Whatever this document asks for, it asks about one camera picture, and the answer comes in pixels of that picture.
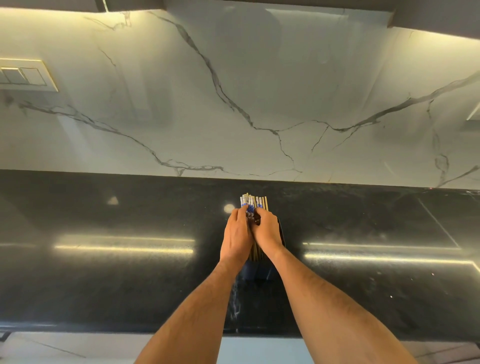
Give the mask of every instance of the person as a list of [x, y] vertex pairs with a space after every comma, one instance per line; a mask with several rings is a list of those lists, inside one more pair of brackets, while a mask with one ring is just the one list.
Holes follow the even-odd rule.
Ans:
[[253, 237], [282, 278], [300, 333], [316, 364], [417, 363], [372, 314], [282, 245], [275, 215], [258, 208], [260, 225], [249, 227], [246, 209], [233, 210], [217, 266], [150, 339], [137, 364], [216, 363], [230, 290], [249, 256]]

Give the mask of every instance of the marble backsplash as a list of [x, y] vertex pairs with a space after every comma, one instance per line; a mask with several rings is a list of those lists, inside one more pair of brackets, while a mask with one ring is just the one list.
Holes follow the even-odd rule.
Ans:
[[386, 12], [167, 6], [0, 9], [0, 58], [59, 89], [0, 91], [0, 168], [480, 189], [480, 41]]

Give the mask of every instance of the black countertop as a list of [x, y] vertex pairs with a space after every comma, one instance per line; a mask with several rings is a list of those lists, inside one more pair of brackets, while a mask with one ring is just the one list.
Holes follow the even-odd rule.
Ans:
[[[0, 170], [0, 331], [155, 332], [217, 263], [228, 204], [403, 340], [480, 341], [475, 191]], [[281, 280], [237, 280], [226, 335], [300, 335]]]

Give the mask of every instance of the floor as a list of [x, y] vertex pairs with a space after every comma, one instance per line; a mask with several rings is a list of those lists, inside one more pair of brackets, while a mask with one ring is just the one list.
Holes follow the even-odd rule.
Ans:
[[[150, 335], [13, 333], [0, 343], [6, 363], [133, 363]], [[415, 342], [404, 345], [419, 364], [480, 364], [475, 343]], [[228, 338], [222, 340], [218, 363], [312, 363], [303, 340]]]

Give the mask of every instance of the person's left arm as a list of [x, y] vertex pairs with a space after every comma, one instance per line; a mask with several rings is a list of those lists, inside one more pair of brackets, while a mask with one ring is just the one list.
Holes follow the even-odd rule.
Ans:
[[253, 242], [246, 209], [233, 210], [217, 266], [150, 339], [136, 364], [216, 363], [230, 291]]

